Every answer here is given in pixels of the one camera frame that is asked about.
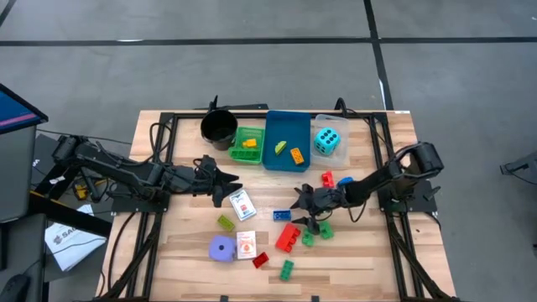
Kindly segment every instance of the purple round block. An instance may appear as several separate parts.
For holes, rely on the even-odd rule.
[[[216,261],[231,262],[237,252],[235,239],[217,235],[209,244],[209,257]]]

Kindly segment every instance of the red block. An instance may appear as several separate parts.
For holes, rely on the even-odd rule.
[[[326,171],[326,173],[322,174],[322,186],[325,188],[333,188],[334,187],[334,177],[332,176],[331,171]]]
[[[269,260],[269,256],[265,252],[262,252],[261,255],[257,256],[254,260],[252,260],[253,265],[255,268],[259,268],[263,265],[263,263],[266,263]]]
[[[281,233],[281,235],[279,235],[278,241],[276,242],[276,247],[283,249],[287,253],[291,253],[291,250],[293,249],[293,244],[296,243],[296,238],[299,235],[299,229],[297,229],[291,223],[286,224],[284,231]]]

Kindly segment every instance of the wooden table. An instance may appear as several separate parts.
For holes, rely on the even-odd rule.
[[[159,120],[160,113],[140,112],[131,159],[142,160],[152,153],[149,126]],[[394,148],[415,143],[410,114],[387,114]],[[372,195],[358,223],[350,221],[347,211],[334,211],[329,219],[335,233],[332,239],[324,241],[317,237],[314,247],[306,247],[299,240],[291,254],[284,253],[274,244],[285,224],[273,222],[272,211],[289,208],[296,201],[298,195],[293,188],[303,183],[321,186],[321,173],[326,167],[312,164],[304,173],[286,173],[267,171],[262,165],[239,164],[231,160],[227,152],[216,151],[201,138],[200,123],[197,119],[180,120],[174,164],[191,166],[192,159],[209,154],[222,171],[240,176],[239,182],[244,184],[258,214],[240,222],[229,202],[217,209],[207,196],[173,196],[160,233],[151,300],[219,300],[222,294],[229,295],[231,301],[310,300],[311,295],[319,295],[322,301],[399,299],[386,221],[378,208],[376,195]],[[336,181],[345,176],[360,180],[376,169],[368,125],[360,119],[352,119],[350,123],[348,160],[344,167],[331,169]],[[264,124],[263,119],[239,119],[239,126],[264,128]],[[236,225],[234,231],[256,231],[258,253],[266,252],[270,258],[268,263],[256,269],[251,260],[218,263],[209,259],[208,246],[215,235],[235,237],[235,232],[225,232],[216,223],[221,214],[232,218]],[[293,210],[294,217],[303,215],[306,215],[305,211]],[[114,219],[102,266],[105,275],[112,244],[127,216],[124,213]],[[129,222],[120,238],[112,283],[132,259],[139,217],[137,214]],[[424,214],[411,214],[409,219],[418,259],[441,289],[454,295],[439,227]],[[285,259],[295,263],[289,282],[279,280]],[[413,294],[406,261],[404,267],[409,294]],[[145,268],[142,263],[136,288],[138,295],[142,292]]]

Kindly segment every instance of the green tray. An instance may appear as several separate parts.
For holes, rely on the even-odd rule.
[[[256,148],[243,148],[242,142],[249,138],[255,138],[258,146]],[[261,164],[263,159],[263,141],[265,129],[239,127],[235,136],[235,143],[229,148],[229,156],[237,162],[245,164]]]

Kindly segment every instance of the blue tray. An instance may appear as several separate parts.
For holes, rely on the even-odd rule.
[[[303,112],[267,112],[263,165],[269,170],[304,172],[310,167],[310,125],[311,115]],[[287,147],[276,156],[274,148],[281,141]],[[298,148],[304,163],[296,165],[291,157],[291,149]]]

